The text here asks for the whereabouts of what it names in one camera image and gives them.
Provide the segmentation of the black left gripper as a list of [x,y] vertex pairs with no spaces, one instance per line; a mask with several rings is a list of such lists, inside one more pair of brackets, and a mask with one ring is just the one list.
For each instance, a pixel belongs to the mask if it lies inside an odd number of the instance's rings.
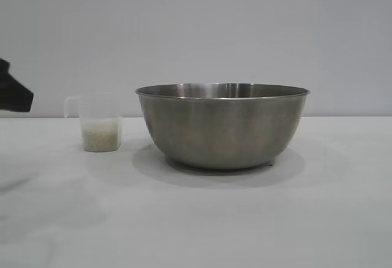
[[10,63],[1,59],[1,110],[30,112],[33,103],[33,92],[16,80],[9,70]]

